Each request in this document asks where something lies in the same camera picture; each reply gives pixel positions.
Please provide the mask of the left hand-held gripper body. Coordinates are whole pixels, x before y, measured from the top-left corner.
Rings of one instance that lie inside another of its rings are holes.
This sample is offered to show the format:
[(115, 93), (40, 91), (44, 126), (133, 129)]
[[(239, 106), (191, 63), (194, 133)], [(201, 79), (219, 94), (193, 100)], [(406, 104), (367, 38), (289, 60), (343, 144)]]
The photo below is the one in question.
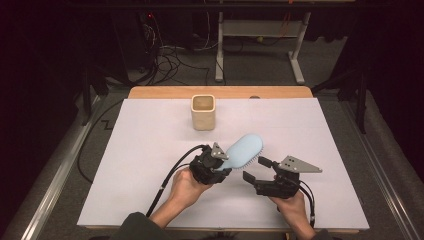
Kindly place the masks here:
[(196, 155), (190, 162), (189, 169), (199, 183), (205, 185), (222, 183), (227, 176), (217, 174), (215, 170), (227, 159), (227, 154), (215, 142), (213, 146), (206, 145), (202, 148), (202, 153)]

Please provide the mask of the person's right hand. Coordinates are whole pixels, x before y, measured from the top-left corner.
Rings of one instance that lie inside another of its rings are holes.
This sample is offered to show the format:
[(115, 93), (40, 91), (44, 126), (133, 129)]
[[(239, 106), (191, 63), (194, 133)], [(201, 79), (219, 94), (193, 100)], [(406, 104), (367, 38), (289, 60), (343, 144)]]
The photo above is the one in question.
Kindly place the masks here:
[(270, 197), (270, 200), (276, 204), (284, 220), (292, 228), (302, 224), (308, 224), (304, 195), (300, 191), (287, 199)]

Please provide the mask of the white metal desk frame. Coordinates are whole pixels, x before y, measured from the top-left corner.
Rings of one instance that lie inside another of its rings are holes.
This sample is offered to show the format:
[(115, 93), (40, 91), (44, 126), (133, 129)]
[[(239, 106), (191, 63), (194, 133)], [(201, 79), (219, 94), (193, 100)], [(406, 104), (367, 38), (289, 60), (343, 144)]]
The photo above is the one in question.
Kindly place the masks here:
[(224, 14), (218, 17), (217, 53), (215, 61), (215, 80), (224, 80), (224, 51), (225, 37), (269, 37), (269, 38), (295, 38), (296, 45), (287, 53), (295, 80), (299, 85), (305, 84), (305, 79), (298, 61), (298, 55), (309, 26), (311, 13), (303, 15), (303, 19), (292, 21), (290, 14), (283, 16), (281, 21), (276, 20), (225, 20)]

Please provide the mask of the black metal stand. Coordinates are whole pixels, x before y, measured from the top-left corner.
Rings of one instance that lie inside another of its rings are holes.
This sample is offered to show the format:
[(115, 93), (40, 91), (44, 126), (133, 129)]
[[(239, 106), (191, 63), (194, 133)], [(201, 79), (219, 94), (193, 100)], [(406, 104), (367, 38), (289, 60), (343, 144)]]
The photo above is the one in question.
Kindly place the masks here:
[(314, 86), (311, 91), (316, 94), (324, 89), (338, 89), (337, 98), (339, 101), (350, 101), (356, 99), (355, 122), (362, 134), (365, 130), (365, 111), (366, 111), (366, 91), (367, 77), (359, 68), (351, 68), (328, 80)]
[(104, 73), (98, 67), (85, 66), (82, 71), (83, 126), (87, 125), (92, 115), (91, 90), (98, 96), (109, 93)]

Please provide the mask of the cream square cup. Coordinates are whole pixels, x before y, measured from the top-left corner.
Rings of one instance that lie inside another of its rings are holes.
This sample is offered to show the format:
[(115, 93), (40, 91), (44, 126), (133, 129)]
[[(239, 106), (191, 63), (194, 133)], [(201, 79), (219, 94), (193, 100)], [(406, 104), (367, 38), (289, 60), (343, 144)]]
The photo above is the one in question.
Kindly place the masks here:
[(213, 95), (194, 95), (191, 99), (193, 128), (197, 131), (211, 131), (215, 128), (216, 102)]

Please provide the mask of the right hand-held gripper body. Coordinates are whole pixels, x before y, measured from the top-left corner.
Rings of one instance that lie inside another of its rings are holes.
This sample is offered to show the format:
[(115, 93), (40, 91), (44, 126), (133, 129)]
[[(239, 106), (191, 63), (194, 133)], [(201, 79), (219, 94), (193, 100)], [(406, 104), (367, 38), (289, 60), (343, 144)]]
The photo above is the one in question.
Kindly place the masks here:
[(307, 163), (293, 156), (286, 156), (275, 171), (274, 179), (271, 181), (256, 180), (254, 188), (257, 195), (278, 197), (287, 199), (293, 197), (300, 189), (301, 173), (322, 173), (323, 170), (317, 166)]

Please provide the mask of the person's left hand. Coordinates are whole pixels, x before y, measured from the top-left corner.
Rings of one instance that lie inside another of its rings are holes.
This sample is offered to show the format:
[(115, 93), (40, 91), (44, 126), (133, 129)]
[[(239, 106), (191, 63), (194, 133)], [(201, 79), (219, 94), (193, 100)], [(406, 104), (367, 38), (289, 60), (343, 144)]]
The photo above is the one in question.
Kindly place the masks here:
[(199, 183), (189, 168), (184, 168), (178, 170), (173, 178), (168, 202), (173, 211), (179, 214), (195, 204), (200, 196), (210, 188), (211, 185)]

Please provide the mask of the aluminium floor rail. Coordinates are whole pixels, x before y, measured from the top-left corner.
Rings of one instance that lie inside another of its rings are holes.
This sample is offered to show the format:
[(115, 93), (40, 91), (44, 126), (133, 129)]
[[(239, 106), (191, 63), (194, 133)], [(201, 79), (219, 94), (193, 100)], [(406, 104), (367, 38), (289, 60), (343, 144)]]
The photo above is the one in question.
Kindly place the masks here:
[(347, 115), (350, 124), (353, 126), (357, 137), (360, 139), (361, 145), (366, 153), (367, 161), (370, 165), (373, 176), (379, 186), (382, 195), (389, 207), (398, 227), (400, 228), (405, 240), (424, 240), (417, 231), (412, 219), (407, 213), (405, 204), (396, 192), (389, 176), (383, 169), (378, 156), (372, 148), (371, 142), (366, 134), (363, 134), (357, 126), (355, 113), (351, 105), (347, 102), (341, 102), (343, 111)]
[(76, 120), (59, 143), (52, 157), (47, 162), (47, 166), (41, 173), (44, 181), (44, 189), (41, 190), (41, 199), (37, 203), (37, 208), (31, 216), (29, 223), (25, 227), (20, 240), (37, 240), (45, 224), (47, 223), (61, 192), (76, 162), (82, 144), (93, 126), (94, 118), (99, 115), (104, 103), (104, 98), (96, 96), (89, 106), (92, 108), (92, 115), (85, 119), (83, 112), (77, 115)]

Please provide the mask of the light blue hairbrush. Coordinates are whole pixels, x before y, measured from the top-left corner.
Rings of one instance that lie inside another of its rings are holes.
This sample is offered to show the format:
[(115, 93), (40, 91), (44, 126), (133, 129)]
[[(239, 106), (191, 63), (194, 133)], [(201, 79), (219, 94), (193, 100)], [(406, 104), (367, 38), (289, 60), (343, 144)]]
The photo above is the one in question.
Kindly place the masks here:
[(262, 150), (262, 138), (257, 134), (246, 134), (227, 149), (228, 159), (218, 170), (241, 169), (256, 159)]

